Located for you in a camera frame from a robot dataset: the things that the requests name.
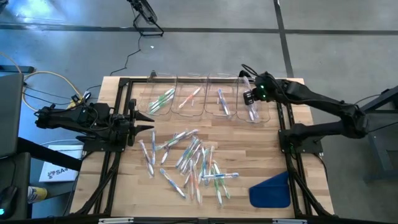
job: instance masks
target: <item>gray floor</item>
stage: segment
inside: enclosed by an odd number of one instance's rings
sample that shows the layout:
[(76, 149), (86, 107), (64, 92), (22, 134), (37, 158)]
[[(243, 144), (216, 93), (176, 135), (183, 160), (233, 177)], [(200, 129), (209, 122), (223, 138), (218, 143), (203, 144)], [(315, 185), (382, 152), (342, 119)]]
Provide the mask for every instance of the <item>gray floor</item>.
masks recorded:
[[(150, 0), (163, 27), (277, 29), (272, 0)], [(394, 0), (280, 0), (286, 29), (394, 30), (398, 27)], [(34, 22), (81, 26), (131, 26), (126, 1), (13, 1), (0, 22)], [(0, 50), (20, 65), (61, 73), (79, 90), (100, 84), (103, 76), (123, 67), (126, 55), (137, 49), (135, 32), (74, 32), (0, 30)], [(396, 35), (287, 35), (295, 77), (313, 90), (353, 103), (397, 85)], [(183, 75), (188, 72), (237, 73), (246, 63), (257, 71), (286, 77), (279, 34), (166, 33), (141, 39), (142, 52), (132, 56), (127, 69), (116, 75), (148, 75), (151, 70)], [(8, 64), (3, 58), (0, 63)], [(67, 84), (43, 75), (32, 78), (34, 88), (70, 96)], [(39, 97), (63, 102), (34, 93)], [(29, 99), (36, 108), (42, 102)], [(312, 110), (316, 123), (336, 118)], [(72, 132), (43, 130), (34, 125), (30, 109), (22, 106), (19, 135), (42, 143), (71, 139)], [(396, 222), (396, 181), (365, 184), (375, 172), (366, 140), (327, 137), (322, 140), (329, 173), (330, 194), (337, 215), (346, 218)], [(41, 163), (32, 163), (32, 179)], [(34, 205), (35, 217), (61, 215), (67, 197)]]

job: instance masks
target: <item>blue dustpan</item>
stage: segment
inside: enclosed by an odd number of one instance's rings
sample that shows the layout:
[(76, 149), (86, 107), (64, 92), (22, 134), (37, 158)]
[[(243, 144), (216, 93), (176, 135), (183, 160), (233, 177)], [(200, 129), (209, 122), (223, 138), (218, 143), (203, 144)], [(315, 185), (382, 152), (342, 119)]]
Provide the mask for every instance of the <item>blue dustpan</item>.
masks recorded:
[(250, 204), (256, 208), (286, 208), (290, 205), (288, 173), (283, 172), (249, 189)]

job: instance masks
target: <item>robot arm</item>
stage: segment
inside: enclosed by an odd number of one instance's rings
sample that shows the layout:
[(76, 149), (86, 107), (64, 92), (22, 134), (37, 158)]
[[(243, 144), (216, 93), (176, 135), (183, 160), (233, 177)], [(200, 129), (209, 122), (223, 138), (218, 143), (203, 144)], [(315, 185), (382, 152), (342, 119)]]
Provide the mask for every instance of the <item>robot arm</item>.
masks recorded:
[(134, 136), (143, 130), (153, 128), (148, 125), (134, 126), (135, 120), (153, 122), (135, 111), (136, 100), (129, 103), (130, 115), (111, 114), (106, 103), (80, 103), (66, 110), (55, 109), (55, 105), (38, 110), (38, 128), (64, 128), (83, 133), (76, 138), (85, 143), (86, 151), (123, 151), (126, 142), (133, 145)]
[(298, 82), (285, 79), (276, 80), (268, 72), (257, 75), (254, 84), (256, 87), (252, 91), (243, 94), (247, 105), (256, 100), (295, 105), (305, 104), (341, 118), (341, 121), (334, 123), (312, 126), (293, 125), (285, 133), (286, 138), (292, 144), (300, 145), (301, 141), (311, 136), (342, 134), (348, 138), (363, 138), (368, 133), (368, 119), (357, 105), (314, 93), (307, 86)]

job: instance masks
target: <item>wooden tabletop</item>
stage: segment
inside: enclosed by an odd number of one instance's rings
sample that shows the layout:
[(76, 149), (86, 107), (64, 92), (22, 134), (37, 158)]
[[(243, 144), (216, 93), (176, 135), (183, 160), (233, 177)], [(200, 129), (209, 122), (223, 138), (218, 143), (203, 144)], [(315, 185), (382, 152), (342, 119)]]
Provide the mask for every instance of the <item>wooden tabletop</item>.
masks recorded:
[[(104, 77), (99, 102), (114, 105), (120, 77)], [(303, 83), (302, 78), (290, 80)], [(248, 123), (248, 112), (241, 100), (236, 99), (236, 89), (228, 85), (208, 85), (208, 91), (223, 90), (229, 110), (234, 116), (226, 118), (217, 95), (208, 92), (205, 102), (205, 87), (194, 97), (194, 104), (189, 101), (183, 110), (178, 110), (182, 99), (198, 88), (198, 85), (176, 87), (174, 102), (165, 106), (154, 116), (156, 144), (164, 143), (172, 138), (174, 133), (186, 129), (199, 129), (198, 137), (204, 145), (215, 147), (214, 160), (219, 164), (222, 172), (238, 172), (237, 179), (226, 179), (226, 186), (231, 198), (223, 195), (223, 207), (218, 206), (213, 184), (200, 186), (203, 204), (198, 205), (195, 200), (181, 198), (164, 176), (159, 172), (163, 167), (171, 178), (181, 186), (184, 176), (175, 169), (175, 163), (182, 155), (190, 140), (182, 141), (173, 146), (164, 165), (160, 160), (164, 151), (156, 154), (154, 166), (155, 177), (150, 178), (146, 160), (137, 140), (143, 139), (151, 156), (150, 131), (143, 131), (136, 136), (133, 147), (127, 147), (122, 153), (119, 166), (118, 181), (113, 201), (112, 216), (125, 217), (211, 217), (211, 218), (290, 218), (294, 217), (292, 204), (287, 208), (255, 208), (249, 201), (249, 188), (259, 184), (277, 174), (286, 171), (284, 155), (280, 152), (277, 130), (279, 119), (275, 103), (258, 103), (261, 116), (260, 123)], [(137, 99), (140, 111), (145, 111), (148, 102), (167, 91), (169, 85), (153, 86), (146, 83), (135, 83), (132, 88), (132, 98)], [(125, 99), (123, 92), (121, 105)], [(313, 124), (310, 108), (305, 105), (292, 105), (296, 123)], [(83, 161), (80, 176), (73, 197), (71, 212), (80, 209), (94, 192), (100, 179), (103, 163), (103, 152), (95, 152)], [(307, 184), (324, 208), (333, 213), (325, 171), (321, 162), (311, 154), (303, 154), (303, 164)], [(105, 189), (102, 209), (108, 196)], [(300, 208), (304, 211), (301, 191), (298, 190)]]

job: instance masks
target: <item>plastic container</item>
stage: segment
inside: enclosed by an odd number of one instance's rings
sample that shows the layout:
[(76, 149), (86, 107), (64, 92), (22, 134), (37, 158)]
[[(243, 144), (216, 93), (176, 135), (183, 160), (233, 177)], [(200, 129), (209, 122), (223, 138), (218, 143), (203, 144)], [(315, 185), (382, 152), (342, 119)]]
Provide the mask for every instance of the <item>plastic container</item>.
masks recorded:
[(244, 104), (243, 93), (245, 91), (251, 91), (256, 87), (254, 85), (254, 79), (246, 79), (249, 83), (245, 82), (244, 79), (245, 78), (239, 78), (238, 81), (237, 117), (249, 123), (268, 122), (271, 117), (269, 116), (269, 105), (267, 102), (255, 101), (252, 106)]
[(205, 111), (213, 116), (232, 118), (236, 114), (237, 93), (237, 75), (208, 75)]
[(207, 75), (178, 76), (172, 112), (182, 118), (200, 117), (205, 108), (206, 90)]
[(170, 118), (176, 84), (176, 76), (171, 74), (157, 73), (155, 77), (148, 78), (138, 110), (154, 119)]

